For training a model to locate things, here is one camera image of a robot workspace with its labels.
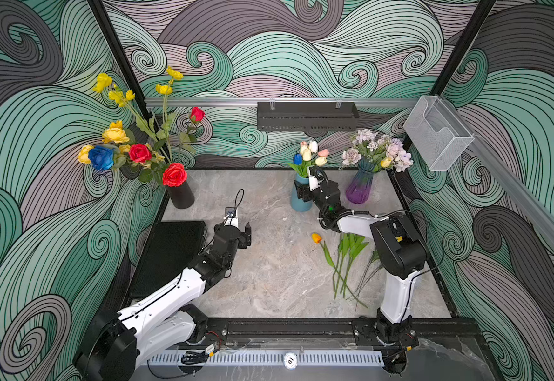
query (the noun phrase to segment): marble table surface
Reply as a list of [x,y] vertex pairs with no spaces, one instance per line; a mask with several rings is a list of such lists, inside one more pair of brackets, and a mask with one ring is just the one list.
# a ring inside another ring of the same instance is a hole
[[[345,207],[379,215],[402,208],[385,172],[375,175],[372,194],[362,205],[352,204],[345,198],[345,189],[355,175],[354,171],[327,171],[327,175],[330,180],[339,183]],[[311,240],[311,233],[316,232],[323,237],[334,259],[339,234],[319,226],[316,206],[303,213],[291,208],[293,181],[294,171],[190,170],[189,184],[196,197],[195,203],[188,209],[179,210],[169,202],[163,221],[204,220],[210,240],[213,226],[222,221],[224,208],[234,205],[240,188],[245,190],[237,214],[241,229],[248,221],[251,224],[252,245],[237,251],[231,277],[223,279],[194,301],[207,316],[376,316],[384,293],[386,271],[379,270],[361,292],[360,300],[368,305],[368,309],[342,296],[334,299],[333,270],[326,263],[320,245]],[[357,286],[374,249],[374,243],[369,241],[370,244],[357,257],[349,272],[347,283],[352,290]],[[414,317],[450,317],[430,272],[417,281],[411,302]]]

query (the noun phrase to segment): black vase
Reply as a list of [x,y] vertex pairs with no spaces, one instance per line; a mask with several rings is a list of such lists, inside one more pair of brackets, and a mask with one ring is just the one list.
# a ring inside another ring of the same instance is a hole
[[188,185],[188,180],[182,182],[179,187],[166,187],[166,192],[169,194],[175,208],[186,209],[195,203],[195,195]]

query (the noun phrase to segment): blue tulip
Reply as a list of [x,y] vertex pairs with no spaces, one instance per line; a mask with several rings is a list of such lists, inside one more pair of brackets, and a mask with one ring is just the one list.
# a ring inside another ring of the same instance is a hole
[[114,151],[111,148],[97,146],[89,151],[89,160],[96,170],[109,170],[114,165]]

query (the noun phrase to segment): vent grille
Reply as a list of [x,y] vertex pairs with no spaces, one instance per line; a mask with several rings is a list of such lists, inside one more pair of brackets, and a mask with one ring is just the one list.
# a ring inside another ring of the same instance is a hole
[[258,102],[260,131],[354,131],[359,113],[353,102]]
[[[239,349],[225,350],[210,357],[205,366],[283,366],[288,351]],[[167,349],[150,359],[150,365],[182,366],[184,351]],[[346,351],[343,349],[305,350],[298,356],[298,366],[383,366],[380,351]]]

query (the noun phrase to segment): wall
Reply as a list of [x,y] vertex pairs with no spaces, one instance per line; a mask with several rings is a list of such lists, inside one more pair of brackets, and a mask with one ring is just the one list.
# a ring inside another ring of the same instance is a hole
[[[494,12],[445,96],[554,216],[554,1],[538,3]],[[448,172],[414,156],[398,181],[459,313],[507,380],[554,380],[554,251],[472,152]]]
[[[395,98],[429,93],[476,3],[105,0],[105,7],[149,97],[169,79],[170,65],[185,75],[175,96]],[[306,137],[259,132],[256,109],[204,109],[194,153],[184,151],[188,166],[285,166]],[[408,112],[363,109],[360,127],[402,135]],[[185,120],[172,127],[175,144]],[[338,166],[349,134],[327,133],[318,141]]]
[[102,71],[124,86],[85,0],[0,0],[0,380],[79,378],[79,340],[113,278],[128,282],[162,199],[76,161],[130,123],[92,92]]

